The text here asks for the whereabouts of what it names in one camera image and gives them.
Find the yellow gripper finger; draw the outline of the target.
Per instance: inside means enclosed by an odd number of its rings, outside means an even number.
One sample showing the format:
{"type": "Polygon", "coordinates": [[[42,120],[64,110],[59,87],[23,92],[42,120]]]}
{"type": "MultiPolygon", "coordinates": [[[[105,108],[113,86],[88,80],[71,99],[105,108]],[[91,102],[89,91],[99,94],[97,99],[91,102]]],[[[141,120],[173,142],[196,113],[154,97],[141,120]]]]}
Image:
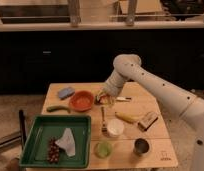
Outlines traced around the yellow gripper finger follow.
{"type": "Polygon", "coordinates": [[[107,98],[107,104],[108,106],[112,107],[115,104],[115,98],[114,97],[108,97],[107,98]]]}

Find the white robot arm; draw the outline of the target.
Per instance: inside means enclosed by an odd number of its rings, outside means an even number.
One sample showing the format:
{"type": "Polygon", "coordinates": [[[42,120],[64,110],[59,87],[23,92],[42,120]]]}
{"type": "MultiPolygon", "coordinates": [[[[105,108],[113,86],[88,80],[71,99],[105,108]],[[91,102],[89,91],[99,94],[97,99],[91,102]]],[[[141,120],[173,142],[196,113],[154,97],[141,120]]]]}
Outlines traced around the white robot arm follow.
{"type": "Polygon", "coordinates": [[[146,71],[141,64],[136,54],[116,56],[113,72],[104,83],[104,92],[117,97],[128,80],[144,87],[196,131],[190,171],[204,171],[204,99],[146,71]]]}

